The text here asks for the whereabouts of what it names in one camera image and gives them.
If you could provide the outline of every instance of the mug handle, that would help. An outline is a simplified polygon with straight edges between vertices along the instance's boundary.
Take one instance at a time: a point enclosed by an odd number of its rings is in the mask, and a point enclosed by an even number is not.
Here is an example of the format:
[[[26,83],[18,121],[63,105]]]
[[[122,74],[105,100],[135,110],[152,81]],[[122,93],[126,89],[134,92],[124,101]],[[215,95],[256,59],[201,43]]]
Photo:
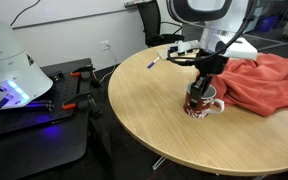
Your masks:
[[[210,103],[211,104],[218,103],[220,105],[220,109],[219,110],[207,109],[206,113],[219,114],[219,113],[224,111],[224,108],[225,108],[224,101],[222,101],[220,99],[212,99]]]

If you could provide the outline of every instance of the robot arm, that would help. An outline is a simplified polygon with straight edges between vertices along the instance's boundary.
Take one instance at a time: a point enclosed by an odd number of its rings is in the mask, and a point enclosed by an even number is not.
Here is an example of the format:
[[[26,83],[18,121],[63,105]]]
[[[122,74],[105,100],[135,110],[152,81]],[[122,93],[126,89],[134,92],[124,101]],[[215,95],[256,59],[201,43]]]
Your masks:
[[[213,75],[223,72],[229,58],[257,58],[257,50],[241,37],[253,20],[256,0],[167,0],[167,7],[170,16],[176,21],[187,24],[204,21],[206,24],[198,44],[200,51],[195,58],[168,56],[168,60],[173,63],[194,65],[199,69],[200,74],[190,92],[190,106],[195,107]]]

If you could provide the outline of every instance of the chair backrest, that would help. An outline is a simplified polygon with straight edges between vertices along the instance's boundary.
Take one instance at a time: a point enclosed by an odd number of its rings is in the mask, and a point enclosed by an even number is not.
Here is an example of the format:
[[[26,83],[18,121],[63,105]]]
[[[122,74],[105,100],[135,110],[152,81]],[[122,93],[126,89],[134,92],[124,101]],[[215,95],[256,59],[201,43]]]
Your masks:
[[[156,35],[160,35],[161,14],[157,1],[152,0],[147,3],[140,3],[137,8],[144,25],[145,42]]]

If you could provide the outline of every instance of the red cloth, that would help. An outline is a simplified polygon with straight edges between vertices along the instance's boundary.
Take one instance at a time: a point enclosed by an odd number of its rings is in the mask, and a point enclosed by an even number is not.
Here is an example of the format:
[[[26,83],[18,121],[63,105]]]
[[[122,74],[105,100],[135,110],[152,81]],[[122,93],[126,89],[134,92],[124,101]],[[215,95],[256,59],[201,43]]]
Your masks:
[[[259,54],[256,61],[229,60],[211,83],[216,97],[262,116],[288,106],[288,59]]]

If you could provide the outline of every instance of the round wooden table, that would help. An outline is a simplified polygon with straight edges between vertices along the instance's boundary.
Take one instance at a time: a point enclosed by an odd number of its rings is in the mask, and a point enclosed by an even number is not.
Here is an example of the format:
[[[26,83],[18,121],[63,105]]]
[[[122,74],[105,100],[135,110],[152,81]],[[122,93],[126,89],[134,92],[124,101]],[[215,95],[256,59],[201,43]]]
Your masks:
[[[159,60],[158,46],[126,59],[111,77],[111,106],[124,128],[155,153],[202,171],[258,176],[288,170],[288,108],[268,118],[237,106],[203,119],[183,110],[197,70]]]

